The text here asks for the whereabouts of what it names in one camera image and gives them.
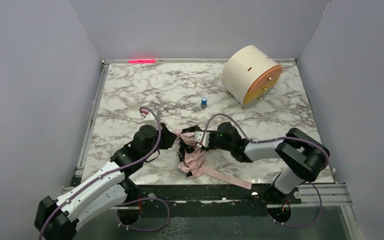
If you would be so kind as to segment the pink folding umbrella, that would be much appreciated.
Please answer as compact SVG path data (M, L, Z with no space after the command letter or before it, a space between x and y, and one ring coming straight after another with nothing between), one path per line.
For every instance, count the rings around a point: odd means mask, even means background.
M180 130L177 129L174 133L180 140ZM178 164L179 169L181 169L186 174L191 173L189 178L197 178L202 175L208 175L212 178L221 180L223 182L229 183L231 185L235 185L247 190L251 190L252 183L249 181L245 181L239 178L235 178L233 176L224 174L215 169L208 168L204 166L206 162L206 156L208 154L207 151L199 149L197 147L192 147L192 152L187 153L183 151L184 156L182 156L182 151L179 149L178 153L180 154L180 163Z

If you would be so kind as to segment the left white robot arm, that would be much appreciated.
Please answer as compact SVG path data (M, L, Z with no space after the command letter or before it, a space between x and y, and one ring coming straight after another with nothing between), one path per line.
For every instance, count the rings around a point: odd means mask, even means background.
M139 188L130 175L153 153L171 148L176 138L163 123L159 127L143 125L93 176L55 199L43 198L34 220L39 239L72 240L85 224L106 210L137 203Z

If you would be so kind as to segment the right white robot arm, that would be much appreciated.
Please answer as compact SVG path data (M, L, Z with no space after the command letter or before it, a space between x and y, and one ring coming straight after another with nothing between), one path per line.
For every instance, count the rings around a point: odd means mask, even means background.
M280 173L271 188L281 195L289 194L304 182L314 182L328 165L329 150L298 128L286 135L268 140L249 140L239 134L230 122L223 122L217 130L201 130L198 126L183 129L180 140L178 168L187 177L208 175L226 183L250 190L252 183L205 166L211 150L223 150L240 163L263 159L282 159L288 166Z

